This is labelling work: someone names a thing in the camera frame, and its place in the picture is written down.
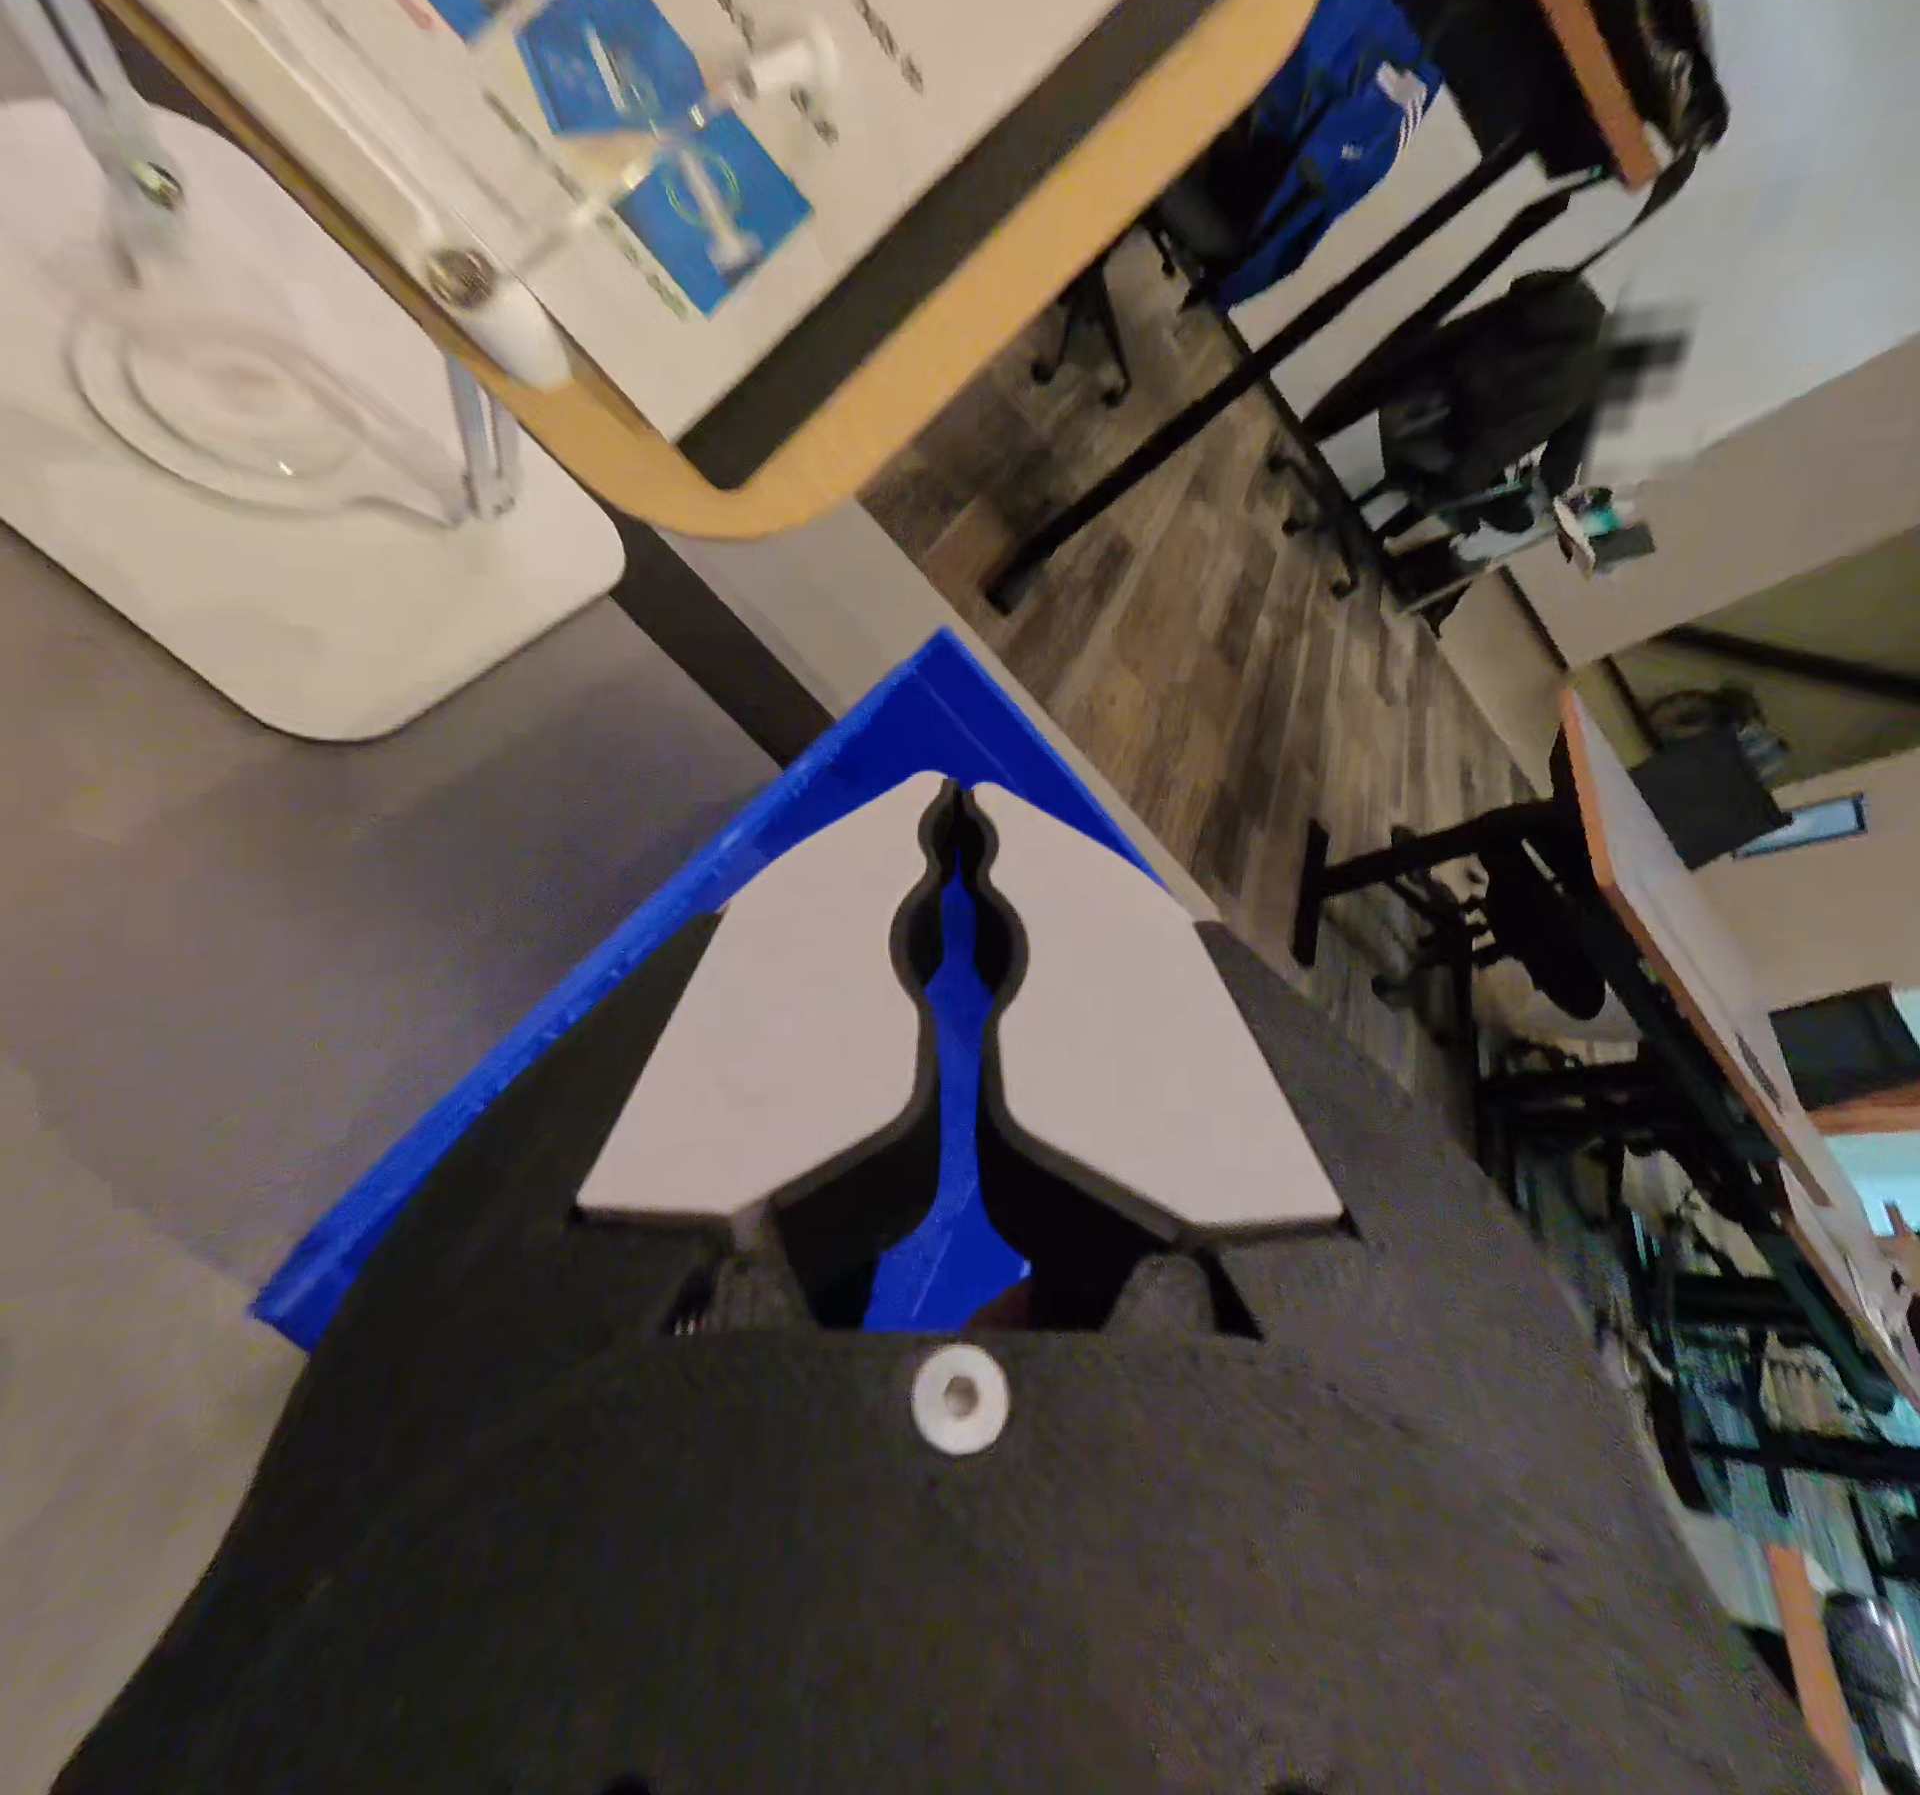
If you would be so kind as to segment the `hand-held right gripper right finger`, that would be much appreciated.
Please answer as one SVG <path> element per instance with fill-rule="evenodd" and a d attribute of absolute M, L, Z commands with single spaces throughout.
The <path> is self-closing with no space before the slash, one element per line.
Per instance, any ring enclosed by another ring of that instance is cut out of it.
<path fill-rule="evenodd" d="M 1350 1212 L 1213 965 L 1118 850 L 997 783 L 966 794 L 981 1206 L 1028 1266 L 1025 1320 L 1100 1331 L 1149 1263 L 1339 1231 Z"/>

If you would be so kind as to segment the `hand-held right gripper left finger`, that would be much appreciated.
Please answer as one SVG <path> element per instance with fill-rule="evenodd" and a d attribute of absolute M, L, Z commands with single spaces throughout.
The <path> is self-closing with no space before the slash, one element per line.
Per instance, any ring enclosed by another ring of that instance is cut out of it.
<path fill-rule="evenodd" d="M 717 916 L 576 1195 L 589 1222 L 778 1243 L 825 1328 L 941 1197 L 941 905 L 958 790 L 907 776 Z"/>

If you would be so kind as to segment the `long blue plastic bin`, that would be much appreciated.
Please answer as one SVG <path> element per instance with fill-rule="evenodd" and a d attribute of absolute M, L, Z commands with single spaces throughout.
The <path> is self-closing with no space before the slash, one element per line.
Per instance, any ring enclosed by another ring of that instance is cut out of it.
<path fill-rule="evenodd" d="M 714 916 L 755 876 L 832 821 L 931 770 L 962 787 L 997 783 L 1056 821 L 1116 850 L 1167 893 L 1172 864 L 1155 866 L 1140 842 L 1075 776 L 1020 702 L 951 631 L 887 673 L 762 787 L 666 885 L 623 918 L 495 1040 L 468 1072 L 372 1161 L 344 1195 L 302 1232 L 253 1296 L 253 1320 L 313 1352 L 374 1247 L 461 1136 L 570 1029 L 605 1001 L 694 916 Z M 977 973 L 941 969 L 931 982 L 941 1072 L 976 1076 L 988 990 Z M 966 1302 L 1013 1286 L 1015 1251 L 988 1232 L 977 1200 L 973 1105 L 943 1105 L 941 1197 L 920 1231 L 880 1263 L 871 1328 L 931 1328 Z"/>

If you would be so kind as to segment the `grey desk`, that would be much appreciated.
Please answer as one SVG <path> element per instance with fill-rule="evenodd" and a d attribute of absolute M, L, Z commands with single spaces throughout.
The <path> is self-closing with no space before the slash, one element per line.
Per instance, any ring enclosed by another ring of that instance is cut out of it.
<path fill-rule="evenodd" d="M 616 526 L 626 581 L 387 741 L 258 728 L 2 537 L 2 1791 L 199 1577 L 298 1352 L 284 1254 L 941 627 L 852 503 Z"/>

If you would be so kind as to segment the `black office chair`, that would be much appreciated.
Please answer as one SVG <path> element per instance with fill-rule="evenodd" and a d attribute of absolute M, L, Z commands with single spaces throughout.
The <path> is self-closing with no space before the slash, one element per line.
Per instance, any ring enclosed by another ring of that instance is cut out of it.
<path fill-rule="evenodd" d="M 1586 849 L 1557 799 L 1524 799 L 1442 831 L 1396 830 L 1384 849 L 1331 862 L 1331 830 L 1306 823 L 1292 958 L 1315 966 L 1326 907 L 1386 889 L 1423 922 L 1407 966 L 1373 977 L 1373 997 L 1412 1010 L 1443 975 L 1456 1029 L 1474 1021 L 1474 979 L 1506 961 L 1572 1021 L 1595 1021 L 1611 994 L 1588 958 L 1571 893 L 1588 879 Z"/>

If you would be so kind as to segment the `wood-edged office table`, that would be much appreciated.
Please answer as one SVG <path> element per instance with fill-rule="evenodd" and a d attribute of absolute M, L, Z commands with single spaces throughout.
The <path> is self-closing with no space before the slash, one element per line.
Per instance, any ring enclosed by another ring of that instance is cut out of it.
<path fill-rule="evenodd" d="M 1817 1282 L 1847 1352 L 1868 1352 L 1895 1397 L 1918 1406 L 1913 1266 L 1895 1266 L 1856 1184 L 1796 1097 L 1757 973 L 1654 819 L 1607 736 L 1571 686 L 1560 701 L 1553 791 L 1578 827 L 1622 1005 L 1763 1206 L 1754 1243 L 1788 1250 L 1784 1285 Z"/>
<path fill-rule="evenodd" d="M 1643 194 L 1660 156 L 1629 95 L 1619 58 L 1591 0 L 1401 0 L 1415 28 L 1442 35 L 1442 70 L 1475 160 L 1412 214 L 1353 272 L 1336 278 L 1291 321 L 1253 343 L 1203 394 L 1140 440 L 1075 503 L 1050 513 L 981 587 L 999 615 L 1015 615 L 1052 558 L 1141 488 L 1163 464 L 1203 436 L 1230 406 L 1266 394 L 1283 406 L 1275 374 L 1343 321 L 1378 286 L 1456 223 L 1512 172 L 1532 164 L 1547 191 L 1532 203 L 1572 200 L 1591 187 Z"/>

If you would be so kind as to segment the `clear sign stand white base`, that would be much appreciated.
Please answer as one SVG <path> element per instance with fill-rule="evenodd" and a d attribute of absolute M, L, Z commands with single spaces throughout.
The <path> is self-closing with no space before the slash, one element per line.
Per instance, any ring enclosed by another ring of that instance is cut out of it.
<path fill-rule="evenodd" d="M 407 728 L 611 592 L 611 519 L 92 0 L 2 0 L 2 529 L 257 721 Z"/>

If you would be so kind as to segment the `blue striped jacket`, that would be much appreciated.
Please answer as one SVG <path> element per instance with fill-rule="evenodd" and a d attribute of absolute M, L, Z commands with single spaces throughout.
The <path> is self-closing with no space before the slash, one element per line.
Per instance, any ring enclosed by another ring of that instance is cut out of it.
<path fill-rule="evenodd" d="M 1401 161 L 1443 90 L 1398 0 L 1320 0 L 1296 52 L 1209 149 L 1230 245 L 1209 262 L 1229 311 L 1288 281 Z"/>

